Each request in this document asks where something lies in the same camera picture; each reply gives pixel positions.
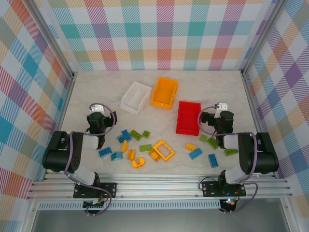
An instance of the white table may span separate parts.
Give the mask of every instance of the white table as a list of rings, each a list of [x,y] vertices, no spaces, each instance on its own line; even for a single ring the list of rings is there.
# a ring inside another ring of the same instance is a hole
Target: white table
[[[155,88],[158,77],[178,80],[178,91],[171,110],[154,107],[149,104],[140,115],[133,115],[120,109],[122,96],[133,81]],[[176,134],[176,121],[179,101],[200,102],[202,108],[218,102],[228,103],[228,109],[234,113],[234,132],[253,131],[255,127],[248,100],[238,71],[90,71],[80,72],[73,89],[70,103],[64,118],[63,131],[82,131],[88,127],[86,116],[89,105],[101,102],[113,110],[118,116],[117,125],[105,136],[103,148],[110,146],[112,151],[120,151],[122,144],[117,136],[127,129],[142,134],[149,131],[148,139],[139,142],[132,139],[129,149],[136,150],[136,157],[145,158],[145,166],[134,169],[131,161],[124,159],[111,161],[110,157],[100,158],[97,150],[83,150],[82,163],[97,173],[111,174],[219,174],[222,170],[233,167],[239,161],[238,155],[226,157],[224,150],[213,150],[207,143],[199,141],[199,137]],[[209,132],[214,128],[203,124]],[[139,152],[139,146],[155,145],[164,140],[175,155],[167,162],[162,159],[154,162],[148,152]],[[187,143],[201,148],[203,154],[194,160],[185,149]],[[211,168],[208,154],[215,154],[219,167]]]

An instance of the orange bin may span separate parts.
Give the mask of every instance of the orange bin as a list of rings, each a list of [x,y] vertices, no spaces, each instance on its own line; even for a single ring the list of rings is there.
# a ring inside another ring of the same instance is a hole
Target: orange bin
[[[170,110],[174,103],[177,87],[178,81],[159,77],[151,98],[151,105]]]

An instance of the plastic bin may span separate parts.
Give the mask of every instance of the plastic bin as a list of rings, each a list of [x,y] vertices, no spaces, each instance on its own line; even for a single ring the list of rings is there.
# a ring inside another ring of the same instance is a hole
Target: plastic bin
[[[178,81],[159,77],[151,99],[151,105],[171,109],[177,92]]]
[[[133,82],[121,99],[120,108],[135,115],[140,114],[146,102],[150,99],[151,87]]]
[[[180,101],[178,107],[176,134],[198,136],[199,126],[197,124],[197,117],[200,112],[201,103]]]

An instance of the black bracket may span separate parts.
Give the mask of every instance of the black bracket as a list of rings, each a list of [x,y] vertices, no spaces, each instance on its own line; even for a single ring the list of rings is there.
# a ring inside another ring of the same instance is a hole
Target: black bracket
[[[98,188],[104,189],[108,191],[112,198],[116,197],[117,192],[117,183],[110,182],[110,183],[99,183]],[[73,198],[108,198],[107,193],[96,190],[93,188],[85,187],[82,185],[74,184],[74,194]]]
[[[217,181],[203,181],[202,190],[204,197],[244,197],[246,196],[246,189],[244,185],[229,185],[225,189],[225,195],[222,194]]]

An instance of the white bin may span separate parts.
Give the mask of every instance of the white bin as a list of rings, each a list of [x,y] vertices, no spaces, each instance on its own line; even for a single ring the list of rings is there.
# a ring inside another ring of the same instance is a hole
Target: white bin
[[[133,82],[121,99],[120,108],[135,115],[140,114],[144,105],[150,100],[149,86]]]

